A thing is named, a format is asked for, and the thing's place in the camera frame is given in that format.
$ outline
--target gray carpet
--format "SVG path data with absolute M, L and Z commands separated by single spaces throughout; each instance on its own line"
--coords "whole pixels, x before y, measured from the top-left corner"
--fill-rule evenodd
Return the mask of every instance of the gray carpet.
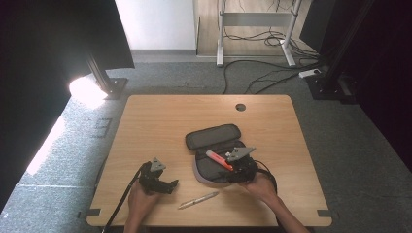
M 229 67 L 227 94 L 244 94 L 276 70 L 239 62 Z M 280 80 L 295 72 L 279 72 Z M 100 232 L 86 223 L 95 181 L 131 94 L 222 94 L 223 68 L 213 62 L 136 63 L 108 72 L 129 82 L 120 100 L 91 110 L 71 99 L 60 132 L 34 174 L 26 173 L 0 216 L 0 232 Z M 252 93 L 272 84 L 257 83 Z M 330 227 L 313 232 L 412 232 L 412 175 L 358 105 L 314 101 L 305 80 L 292 78 L 261 94 L 288 94 L 332 212 Z M 153 232 L 270 232 L 274 229 L 166 229 Z

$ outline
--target light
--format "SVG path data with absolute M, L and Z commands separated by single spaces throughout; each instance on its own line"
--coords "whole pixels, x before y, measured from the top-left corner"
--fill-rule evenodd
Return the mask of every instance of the light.
M 34 156 L 33 160 L 31 160 L 30 165 L 28 165 L 26 169 L 26 172 L 28 174 L 34 176 L 39 171 L 42 164 L 44 164 L 46 159 L 48 158 L 53 143 L 63 134 L 65 128 L 64 119 L 62 117 L 59 117 L 48 138 L 42 144 L 39 151 L 37 151 L 36 156 Z
M 107 97 L 107 94 L 95 82 L 86 77 L 72 81 L 69 88 L 74 99 L 91 109 L 99 107 Z

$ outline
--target wooden table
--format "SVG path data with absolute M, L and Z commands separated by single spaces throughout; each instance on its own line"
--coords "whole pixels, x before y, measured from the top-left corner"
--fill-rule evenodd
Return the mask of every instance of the wooden table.
M 246 109 L 238 111 L 243 104 Z M 251 157 L 265 163 L 278 182 L 279 196 L 306 226 L 328 226 L 327 212 L 316 171 L 306 147 L 292 101 L 286 95 L 134 95 L 130 96 L 88 216 L 90 225 L 105 225 L 127 184 L 140 166 L 157 157 L 166 165 L 160 179 L 179 180 L 164 194 L 147 226 L 276 226 L 273 213 L 237 184 L 211 187 L 193 175 L 194 151 L 185 136 L 192 131 L 236 124 L 241 141 L 256 147 Z M 218 190 L 220 194 L 187 209 L 181 203 Z M 113 225 L 124 225 L 127 202 Z

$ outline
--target desk leg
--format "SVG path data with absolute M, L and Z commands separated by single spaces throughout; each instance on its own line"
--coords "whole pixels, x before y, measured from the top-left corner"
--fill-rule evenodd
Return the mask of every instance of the desk leg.
M 218 40 L 218 54 L 216 55 L 217 58 L 217 65 L 218 67 L 223 67 L 223 32 L 224 32 L 224 11 L 223 11 L 223 0 L 219 0 L 219 40 Z
M 297 16 L 298 16 L 298 13 L 299 13 L 300 3 L 301 3 L 301 0 L 297 0 L 295 2 L 294 8 L 293 8 L 293 11 L 292 11 L 291 22 L 289 24 L 285 40 L 281 41 L 282 50 L 285 54 L 286 59 L 288 60 L 289 66 L 295 66 L 296 65 L 296 63 L 294 63 L 291 51 L 289 49 L 289 42 L 291 41 L 291 36 L 292 36 L 292 33 L 293 33 L 294 24 L 296 23 Z

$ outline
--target power cord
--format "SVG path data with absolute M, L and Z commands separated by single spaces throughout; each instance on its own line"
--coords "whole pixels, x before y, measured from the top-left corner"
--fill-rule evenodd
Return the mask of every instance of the power cord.
M 224 91 L 223 91 L 223 94 L 226 94 L 227 89 L 228 89 L 227 69 L 228 69 L 230 66 L 232 66 L 233 64 L 236 64 L 236 63 L 239 63 L 239 62 L 255 62 L 255 63 L 266 64 L 266 65 L 269 65 L 269 66 L 273 66 L 273 67 L 282 69 L 282 70 L 270 71 L 269 73 L 267 73 L 267 74 L 265 74 L 265 75 L 263 75 L 263 76 L 260 76 L 260 77 L 258 77 L 257 79 L 255 79 L 254 81 L 250 82 L 249 85 L 248 85 L 248 88 L 247 88 L 246 91 L 245 91 L 245 93 L 247 93 L 248 91 L 251 91 L 251 88 L 252 88 L 252 86 L 253 86 L 255 83 L 260 83 L 260 82 L 273 82 L 271 85 L 269 85 L 269 86 L 267 86 L 267 87 L 265 87 L 265 88 L 257 91 L 255 94 L 259 94 L 259 93 L 263 92 L 264 90 L 266 90 L 267 88 L 270 88 L 271 86 L 276 85 L 276 84 L 278 84 L 278 83 L 284 83 L 284 82 L 286 82 L 287 80 L 290 80 L 290 79 L 298 76 L 299 73 L 297 72 L 297 73 L 294 73 L 294 74 L 292 74 L 292 75 L 290 75 L 290 76 L 288 76 L 288 77 L 285 77 L 285 78 L 280 79 L 280 80 L 275 80 L 275 81 L 273 81 L 273 80 L 263 80 L 263 78 L 268 77 L 268 76 L 271 75 L 271 74 L 276 74 L 276 73 L 278 73 L 278 72 L 292 71 L 292 70 L 301 71 L 301 70 L 304 70 L 304 69 L 315 69 L 315 68 L 317 68 L 317 67 L 319 67 L 319 66 L 321 66 L 321 65 L 324 64 L 323 61 L 320 60 L 320 61 L 317 61 L 317 62 L 315 62 L 315 63 L 309 64 L 309 65 L 300 66 L 300 67 L 287 67 L 287 66 L 282 66 L 282 65 L 277 65 L 277 64 L 269 63 L 269 62 L 257 61 L 257 60 L 236 60 L 236 61 L 232 61 L 232 62 L 230 62 L 230 63 L 228 63 L 227 65 L 224 66 L 224 70 L 223 70 Z
M 273 174 L 270 172 L 269 168 L 266 165 L 264 165 L 264 163 L 262 163 L 258 160 L 254 160 L 254 162 L 259 163 L 260 165 L 262 165 L 264 167 L 264 169 L 266 169 L 266 170 L 263 170 L 261 168 L 258 168 L 257 171 L 260 172 L 260 173 L 263 173 L 264 175 L 267 176 L 267 178 L 269 178 L 269 180 L 273 184 L 273 187 L 275 188 L 276 193 L 278 193 L 278 184 L 276 182 L 275 176 L 273 176 Z
M 124 200 L 126 199 L 128 193 L 129 193 L 129 191 L 130 191 L 130 188 L 131 188 L 131 187 L 133 186 L 133 184 L 139 179 L 140 172 L 141 172 L 141 169 L 139 169 L 139 170 L 136 172 L 136 174 L 134 175 L 133 179 L 132 179 L 132 180 L 130 181 L 130 183 L 128 184 L 128 186 L 127 186 L 126 190 L 124 191 L 124 194 L 123 194 L 123 196 L 121 197 L 118 205 L 116 206 L 115 210 L 113 211 L 112 216 L 109 218 L 108 222 L 106 223 L 105 227 L 103 228 L 102 233 L 106 233 L 106 232 L 109 230 L 110 226 L 112 225 L 113 220 L 115 219 L 116 215 L 118 214 L 118 212 L 119 212 L 119 210 L 120 210 L 120 208 L 121 208 L 121 205 L 123 205 L 123 202 L 124 202 Z
M 269 8 L 266 10 L 267 12 L 270 10 L 270 8 L 275 4 L 275 0 L 273 0 L 272 4 L 269 6 Z M 285 8 L 280 7 L 280 0 L 277 1 L 277 7 L 276 7 L 276 12 L 278 12 L 279 8 L 287 11 L 289 9 L 291 9 L 291 12 L 293 11 L 293 7 L 295 4 L 295 0 L 292 0 L 292 4 Z M 239 0 L 239 6 L 240 8 L 243 10 L 243 12 L 245 12 L 245 9 L 242 6 L 241 0 Z M 226 8 L 226 0 L 223 0 L 223 10 L 225 11 Z M 217 12 L 218 12 L 218 30 L 220 30 L 219 28 L 219 1 L 217 3 Z M 223 28 L 224 31 L 224 35 L 226 38 L 230 39 L 230 40 L 245 40 L 245 41 L 264 41 L 264 44 L 270 47 L 279 47 L 282 45 L 282 43 L 280 42 L 280 40 L 284 40 L 286 35 L 281 33 L 281 32 L 276 32 L 276 31 L 272 31 L 271 30 L 272 27 L 269 27 L 269 30 L 266 32 L 262 32 L 259 33 L 255 36 L 250 36 L 250 37 L 240 37 L 240 36 L 236 36 L 236 35 L 228 35 L 226 32 L 226 28 Z M 264 34 L 269 34 L 269 36 L 267 36 L 266 38 L 258 38 L 259 36 L 262 36 Z M 276 40 L 277 43 L 276 44 L 272 44 L 270 41 L 271 40 Z M 310 57 L 312 59 L 319 59 L 319 55 L 315 52 L 315 51 L 310 51 L 310 50 L 303 50 L 301 49 L 298 45 L 297 42 L 291 38 L 290 40 L 290 45 L 292 47 L 292 50 L 298 54 L 298 55 L 302 55 L 302 56 L 307 56 Z

